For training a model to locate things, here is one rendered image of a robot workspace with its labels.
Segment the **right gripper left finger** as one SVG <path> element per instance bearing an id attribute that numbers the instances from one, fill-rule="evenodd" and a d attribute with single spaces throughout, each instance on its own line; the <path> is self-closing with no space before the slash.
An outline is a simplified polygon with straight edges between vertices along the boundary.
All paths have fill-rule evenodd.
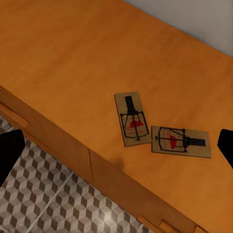
<path id="1" fill-rule="evenodd" d="M 21 129 L 0 134 L 0 187 L 25 149 Z"/>

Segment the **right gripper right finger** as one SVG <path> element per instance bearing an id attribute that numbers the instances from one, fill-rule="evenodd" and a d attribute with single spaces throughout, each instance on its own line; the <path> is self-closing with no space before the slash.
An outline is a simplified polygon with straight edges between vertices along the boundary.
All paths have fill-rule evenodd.
<path id="1" fill-rule="evenodd" d="M 233 168 L 233 131 L 222 129 L 217 146 Z"/>

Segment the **mousetrap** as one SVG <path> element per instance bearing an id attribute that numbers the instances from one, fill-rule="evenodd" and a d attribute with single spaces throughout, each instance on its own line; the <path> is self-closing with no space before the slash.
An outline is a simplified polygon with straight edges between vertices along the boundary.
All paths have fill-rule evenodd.
<path id="1" fill-rule="evenodd" d="M 152 153 L 212 158 L 207 131 L 152 126 L 151 139 Z"/>
<path id="2" fill-rule="evenodd" d="M 142 101 L 137 92 L 114 94 L 124 146 L 151 144 Z"/>

